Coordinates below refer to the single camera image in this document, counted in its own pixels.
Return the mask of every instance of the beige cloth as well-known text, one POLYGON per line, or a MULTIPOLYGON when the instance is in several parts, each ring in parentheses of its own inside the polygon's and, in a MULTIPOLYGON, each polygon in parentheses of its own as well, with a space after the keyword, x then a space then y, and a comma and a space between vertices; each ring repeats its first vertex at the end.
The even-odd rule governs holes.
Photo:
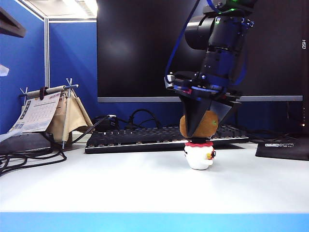
MULTIPOLYGON (((73 130, 85 132, 92 125, 92 122, 75 91, 72 89, 70 98, 69 91, 63 89, 64 86, 58 86, 47 89, 47 93, 60 92, 61 96, 55 112, 55 115, 47 128, 47 132, 53 134, 56 142, 68 141, 69 135, 73 130)), ((27 97, 38 97, 40 91, 33 91, 27 94, 27 97)))

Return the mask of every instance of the mouse pad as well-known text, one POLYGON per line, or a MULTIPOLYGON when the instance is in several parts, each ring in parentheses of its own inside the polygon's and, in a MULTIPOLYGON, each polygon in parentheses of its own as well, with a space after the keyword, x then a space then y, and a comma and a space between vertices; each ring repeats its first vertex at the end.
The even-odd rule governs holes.
POLYGON ((259 143, 257 157, 309 160, 309 137, 259 143))

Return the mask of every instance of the keyboard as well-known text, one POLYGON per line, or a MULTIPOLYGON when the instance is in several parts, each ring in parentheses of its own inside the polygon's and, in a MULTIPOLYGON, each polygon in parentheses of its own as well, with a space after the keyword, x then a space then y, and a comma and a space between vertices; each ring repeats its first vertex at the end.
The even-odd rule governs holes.
MULTIPOLYGON (((210 139, 214 146, 232 143, 246 143, 249 138, 245 131, 233 126, 220 126, 210 139)), ((85 153, 116 153, 140 151, 183 150, 188 142, 179 131, 179 127, 110 130, 94 132, 85 148, 85 153)))

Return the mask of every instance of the white figurine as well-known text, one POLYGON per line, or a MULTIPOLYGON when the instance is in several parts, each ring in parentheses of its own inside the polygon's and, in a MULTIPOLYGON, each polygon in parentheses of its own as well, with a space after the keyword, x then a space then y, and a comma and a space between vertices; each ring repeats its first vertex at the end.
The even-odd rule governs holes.
POLYGON ((215 151, 212 142, 204 144, 185 143, 184 153, 191 168, 205 170, 213 164, 215 151))

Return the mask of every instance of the black monitor screen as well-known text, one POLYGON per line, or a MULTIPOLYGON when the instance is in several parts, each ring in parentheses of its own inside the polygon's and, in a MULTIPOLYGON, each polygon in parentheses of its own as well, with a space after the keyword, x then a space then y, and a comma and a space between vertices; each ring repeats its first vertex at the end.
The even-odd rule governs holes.
MULTIPOLYGON (((98 97, 175 96, 165 89, 165 68, 195 2, 98 0, 98 97)), ((195 15, 205 5, 200 1, 195 15)), ((249 18, 255 26, 247 36, 248 71, 240 90, 301 95, 301 0, 259 0, 249 18)), ((204 55, 183 38, 170 71, 199 71, 204 55)))

